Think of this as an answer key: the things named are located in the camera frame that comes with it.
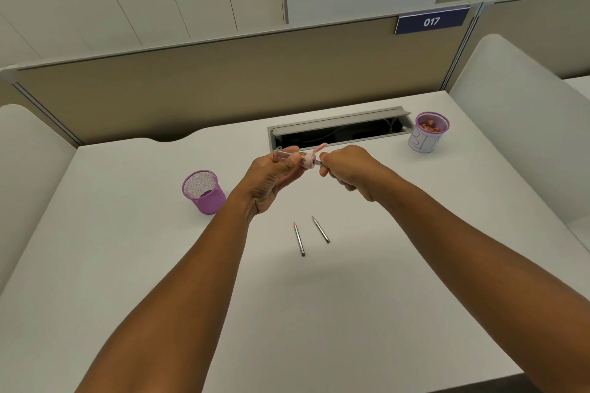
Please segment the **person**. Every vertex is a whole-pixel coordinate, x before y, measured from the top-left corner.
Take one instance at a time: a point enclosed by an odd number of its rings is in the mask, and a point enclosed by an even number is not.
[[[77,393],[203,389],[250,221],[304,173],[298,152],[283,162],[271,156],[254,160],[197,242],[108,338]],[[590,392],[586,298],[363,148],[350,145],[320,159],[322,177],[330,174],[391,214],[441,281],[542,391]]]

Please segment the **purple rim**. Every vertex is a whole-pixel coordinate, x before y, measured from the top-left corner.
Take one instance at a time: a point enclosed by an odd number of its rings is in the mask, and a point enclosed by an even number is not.
[[[215,188],[213,188],[210,192],[208,192],[207,194],[204,194],[201,197],[188,197],[187,194],[184,192],[184,186],[187,183],[188,179],[190,179],[191,177],[193,177],[196,173],[209,173],[213,176],[213,179],[215,179],[215,185],[216,187],[219,185],[219,181],[217,180],[217,176],[213,171],[209,171],[208,169],[200,169],[199,171],[195,171],[194,173],[190,173],[187,178],[185,179],[184,182],[182,182],[182,195],[184,197],[186,197],[187,199],[190,199],[191,201],[199,201],[201,199],[206,198],[207,196],[209,196],[211,193],[213,193],[215,191]]]
[[[430,130],[424,130],[420,127],[420,123],[418,123],[418,120],[420,119],[420,117],[422,117],[423,115],[432,115],[432,116],[437,116],[441,119],[443,119],[446,123],[446,129],[440,131],[440,132],[432,132]],[[448,120],[447,117],[445,117],[443,114],[439,114],[438,112],[420,112],[419,114],[417,114],[416,116],[416,120],[414,121],[414,123],[416,124],[417,128],[420,128],[422,130],[422,132],[424,132],[424,134],[432,134],[432,135],[441,135],[444,134],[446,131],[448,131],[448,129],[451,127],[451,122]]]

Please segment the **purple pencil holder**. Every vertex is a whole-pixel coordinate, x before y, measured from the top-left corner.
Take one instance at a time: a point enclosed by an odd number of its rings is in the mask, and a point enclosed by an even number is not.
[[[421,125],[427,124],[428,120],[434,121],[432,124],[433,128],[440,129],[439,132],[425,130]],[[441,114],[436,112],[423,112],[416,116],[414,130],[412,135],[408,138],[409,147],[414,151],[428,153],[434,150],[434,147],[439,143],[439,140],[443,134],[448,131],[450,123],[448,119]]]
[[[182,194],[203,214],[215,214],[225,202],[225,194],[219,186],[217,176],[208,169],[189,175],[182,182]]]

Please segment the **person's right arm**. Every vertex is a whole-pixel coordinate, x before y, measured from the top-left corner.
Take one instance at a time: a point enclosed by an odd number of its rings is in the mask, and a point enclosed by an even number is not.
[[[363,148],[347,146],[320,158],[322,176],[329,171],[389,211],[441,281],[542,391],[590,392],[587,299]]]

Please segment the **number plate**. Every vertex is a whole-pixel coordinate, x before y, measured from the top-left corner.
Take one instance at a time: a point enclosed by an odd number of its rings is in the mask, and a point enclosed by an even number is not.
[[[433,13],[400,16],[395,34],[427,32],[443,28],[460,27],[465,22],[469,7]]]

